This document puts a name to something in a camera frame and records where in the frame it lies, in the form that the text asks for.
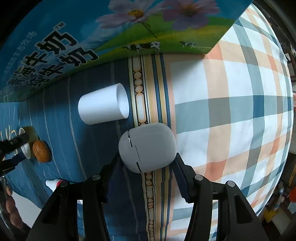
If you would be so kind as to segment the silver round tin lid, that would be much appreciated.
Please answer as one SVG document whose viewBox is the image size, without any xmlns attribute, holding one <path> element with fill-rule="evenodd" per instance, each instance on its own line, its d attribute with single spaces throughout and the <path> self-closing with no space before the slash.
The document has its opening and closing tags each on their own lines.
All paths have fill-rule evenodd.
<svg viewBox="0 0 296 241">
<path fill-rule="evenodd" d="M 26 133 L 26 131 L 23 128 L 20 128 L 19 131 L 18 131 L 18 134 L 21 135 L 21 134 L 24 134 L 24 133 Z M 29 142 L 26 142 L 25 144 L 23 144 L 21 146 L 21 150 L 22 150 L 22 153 L 25 155 L 25 157 L 27 159 L 31 158 L 31 148 L 30 148 Z"/>
</svg>

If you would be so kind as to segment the brown walnut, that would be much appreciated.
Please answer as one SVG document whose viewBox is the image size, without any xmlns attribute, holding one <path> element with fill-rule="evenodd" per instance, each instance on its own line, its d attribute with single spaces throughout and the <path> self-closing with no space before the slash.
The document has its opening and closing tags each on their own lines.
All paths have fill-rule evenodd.
<svg viewBox="0 0 296 241">
<path fill-rule="evenodd" d="M 36 159 L 41 163 L 50 162 L 52 159 L 52 153 L 49 146 L 42 140 L 36 140 L 33 143 L 33 153 Z"/>
</svg>

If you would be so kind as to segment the white green squeeze bottle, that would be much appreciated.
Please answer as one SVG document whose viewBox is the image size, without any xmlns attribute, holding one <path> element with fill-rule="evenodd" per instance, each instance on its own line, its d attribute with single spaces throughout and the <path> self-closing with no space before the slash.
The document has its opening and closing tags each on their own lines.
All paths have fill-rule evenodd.
<svg viewBox="0 0 296 241">
<path fill-rule="evenodd" d="M 51 189 L 52 192 L 56 190 L 56 188 L 65 180 L 55 179 L 55 180 L 46 180 L 45 184 L 48 188 Z"/>
</svg>

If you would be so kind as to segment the white earbud case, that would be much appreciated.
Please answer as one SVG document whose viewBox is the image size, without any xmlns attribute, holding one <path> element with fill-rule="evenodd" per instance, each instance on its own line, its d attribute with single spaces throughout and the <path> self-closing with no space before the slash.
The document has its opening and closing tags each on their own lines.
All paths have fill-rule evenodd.
<svg viewBox="0 0 296 241">
<path fill-rule="evenodd" d="M 174 161 L 177 143 L 171 129 L 163 123 L 150 123 L 126 131 L 118 143 L 120 157 L 134 173 L 164 168 Z"/>
</svg>

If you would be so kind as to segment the white paper cup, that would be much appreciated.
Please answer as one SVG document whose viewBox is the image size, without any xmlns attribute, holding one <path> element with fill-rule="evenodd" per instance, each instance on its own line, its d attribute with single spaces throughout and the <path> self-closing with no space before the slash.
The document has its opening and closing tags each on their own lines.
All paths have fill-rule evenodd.
<svg viewBox="0 0 296 241">
<path fill-rule="evenodd" d="M 118 83 L 83 95 L 78 113 L 87 125 L 128 118 L 130 106 L 125 88 Z"/>
</svg>

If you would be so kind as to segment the blue striped bed sheet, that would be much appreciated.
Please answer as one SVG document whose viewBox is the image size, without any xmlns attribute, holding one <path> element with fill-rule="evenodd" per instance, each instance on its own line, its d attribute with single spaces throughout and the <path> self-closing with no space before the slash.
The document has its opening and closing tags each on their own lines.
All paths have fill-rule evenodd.
<svg viewBox="0 0 296 241">
<path fill-rule="evenodd" d="M 126 90 L 128 118 L 85 124 L 78 113 L 80 97 L 116 83 Z M 22 161 L 7 174 L 8 183 L 17 194 L 41 208 L 51 194 L 47 180 L 82 182 L 100 172 L 118 151 L 124 132 L 148 123 L 172 126 L 173 107 L 163 54 L 97 65 L 58 80 L 26 101 L 3 102 L 1 139 L 11 139 L 21 127 L 32 126 L 52 152 L 48 163 Z M 168 240 L 173 214 L 172 177 L 169 167 L 144 174 L 118 167 L 104 207 L 112 240 Z"/>
</svg>

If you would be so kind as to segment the plaid checked blanket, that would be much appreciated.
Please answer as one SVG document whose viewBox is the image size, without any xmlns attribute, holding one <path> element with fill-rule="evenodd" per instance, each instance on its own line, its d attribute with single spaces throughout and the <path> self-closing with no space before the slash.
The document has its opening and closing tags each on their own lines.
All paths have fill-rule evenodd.
<svg viewBox="0 0 296 241">
<path fill-rule="evenodd" d="M 210 181 L 234 181 L 260 214 L 293 127 L 290 72 L 270 23 L 251 4 L 206 56 L 164 55 L 162 62 L 182 159 Z"/>
</svg>

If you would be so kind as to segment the open cardboard box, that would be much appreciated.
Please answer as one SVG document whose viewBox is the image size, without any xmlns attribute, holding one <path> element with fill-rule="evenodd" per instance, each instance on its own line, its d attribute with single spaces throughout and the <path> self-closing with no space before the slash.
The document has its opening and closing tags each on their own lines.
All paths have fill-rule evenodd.
<svg viewBox="0 0 296 241">
<path fill-rule="evenodd" d="M 1 102 L 139 54 L 206 54 L 250 1 L 1 1 Z"/>
</svg>

